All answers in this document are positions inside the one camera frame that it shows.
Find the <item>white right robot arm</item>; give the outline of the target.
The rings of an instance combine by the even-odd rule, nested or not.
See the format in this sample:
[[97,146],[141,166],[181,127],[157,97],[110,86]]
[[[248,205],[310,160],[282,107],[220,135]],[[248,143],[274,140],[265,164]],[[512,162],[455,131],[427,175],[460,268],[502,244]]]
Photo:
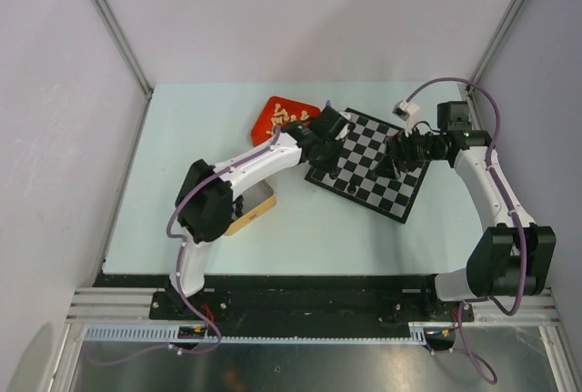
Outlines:
[[374,176],[399,179],[425,162],[446,161],[462,179],[479,216],[483,234],[466,265],[435,276],[435,288],[419,298],[430,320],[448,314],[453,301],[476,302],[539,295],[545,288],[556,234],[541,226],[521,206],[498,163],[493,139],[476,130],[467,103],[451,101],[437,107],[437,128],[418,130],[419,107],[398,102],[393,113],[405,128],[386,139]]

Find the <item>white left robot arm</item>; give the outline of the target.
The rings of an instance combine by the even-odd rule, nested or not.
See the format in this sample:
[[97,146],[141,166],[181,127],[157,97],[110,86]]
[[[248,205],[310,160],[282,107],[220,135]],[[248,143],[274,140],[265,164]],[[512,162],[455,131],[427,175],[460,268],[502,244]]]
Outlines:
[[273,136],[242,155],[214,165],[195,161],[187,171],[166,225],[166,236],[180,241],[170,275],[175,291],[169,307],[179,317],[194,317],[197,294],[205,284],[212,246],[233,223],[236,201],[251,187],[285,169],[307,163],[326,173],[336,171],[351,115],[331,106],[304,121],[274,128]]

